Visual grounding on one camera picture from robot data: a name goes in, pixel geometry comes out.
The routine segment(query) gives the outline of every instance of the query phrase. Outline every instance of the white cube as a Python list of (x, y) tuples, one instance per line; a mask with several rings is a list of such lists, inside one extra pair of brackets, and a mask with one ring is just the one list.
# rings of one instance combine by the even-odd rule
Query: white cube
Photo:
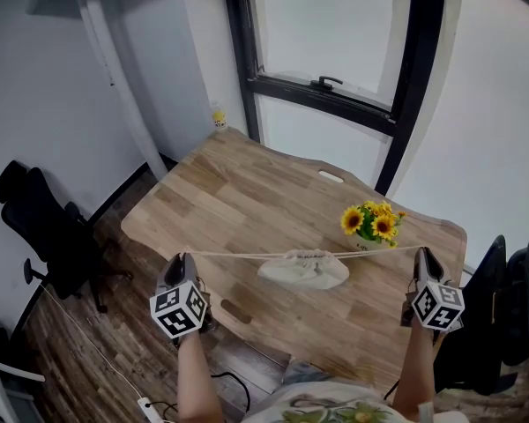
[(202, 327), (207, 303), (191, 280), (150, 300), (151, 318), (171, 338)]
[(428, 281), (414, 299), (414, 311), (423, 327), (448, 330), (465, 309), (462, 292)]

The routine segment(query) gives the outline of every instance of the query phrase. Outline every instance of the office chair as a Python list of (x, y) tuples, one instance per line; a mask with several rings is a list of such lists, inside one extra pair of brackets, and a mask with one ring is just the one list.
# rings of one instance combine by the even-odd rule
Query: office chair
[(529, 358), (529, 244), (506, 264), (498, 236), (463, 289), (464, 327), (448, 334), (433, 363), (435, 389), (481, 395), (511, 387), (518, 374), (501, 375), (502, 363)]
[(80, 287), (90, 282), (96, 309), (107, 312), (101, 305), (98, 276), (123, 275), (129, 272), (109, 271), (102, 267), (105, 250), (115, 244), (108, 240), (100, 247), (93, 238), (93, 229), (87, 225), (78, 207), (69, 202), (64, 208), (55, 200), (43, 172), (34, 167), (27, 169), (12, 161), (0, 174), (0, 202), (2, 220), (29, 243), (38, 257), (47, 263), (47, 276), (32, 268), (30, 260), (24, 263), (27, 284), (33, 278), (50, 283), (60, 299), (71, 295), (80, 298)]

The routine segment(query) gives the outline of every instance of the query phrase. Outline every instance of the window handle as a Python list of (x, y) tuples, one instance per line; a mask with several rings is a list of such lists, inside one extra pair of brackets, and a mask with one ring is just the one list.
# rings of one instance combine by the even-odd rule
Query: window handle
[(324, 91), (330, 91), (333, 89), (333, 85), (329, 83), (325, 83), (325, 80), (334, 81), (335, 83), (339, 83), (340, 85), (343, 85), (343, 82), (339, 80), (338, 78), (334, 77), (326, 77), (325, 75), (320, 75), (319, 80), (311, 80), (309, 82), (309, 85), (316, 89), (322, 89)]

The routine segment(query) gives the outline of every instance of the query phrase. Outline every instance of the wooden floor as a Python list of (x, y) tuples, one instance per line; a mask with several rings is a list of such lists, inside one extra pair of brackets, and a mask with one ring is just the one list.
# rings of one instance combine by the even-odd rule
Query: wooden floor
[[(127, 239), (120, 230), (123, 217), (154, 184), (150, 173), (143, 174), (96, 225), (99, 241), (107, 237), (118, 241), (119, 249), (107, 254), (110, 266), (130, 271), (135, 278), (131, 282), (118, 277), (105, 281), (101, 295), (108, 305), (107, 314), (95, 311), (87, 286), (81, 300), (69, 298), (61, 305), (143, 396), (173, 404), (175, 349), (151, 320), (148, 302), (165, 261)], [(31, 367), (47, 378), (42, 386), (31, 390), (46, 421), (144, 421), (137, 394), (45, 293), (28, 318), (23, 335), (29, 347), (39, 353)], [(205, 334), (203, 341), (212, 373), (237, 374), (249, 388), (252, 404), (279, 386), (289, 360), (286, 354), (265, 346), (249, 346), (223, 327)], [(472, 392), (446, 391), (436, 405), (459, 409), (472, 422), (529, 421), (529, 360), (519, 371), (518, 383), (508, 393), (481, 397)], [(246, 405), (241, 386), (229, 377), (214, 381), (227, 421), (240, 421)], [(166, 406), (158, 407), (162, 411)], [(167, 417), (175, 419), (172, 409)]]

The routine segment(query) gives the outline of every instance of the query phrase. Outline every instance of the flower pot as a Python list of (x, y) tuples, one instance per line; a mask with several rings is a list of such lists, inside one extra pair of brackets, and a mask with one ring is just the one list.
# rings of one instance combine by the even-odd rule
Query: flower pot
[(364, 250), (379, 250), (379, 249), (388, 249), (388, 243), (382, 241), (378, 244), (376, 241), (365, 240), (356, 232), (348, 237), (349, 245), (353, 250), (364, 251)]

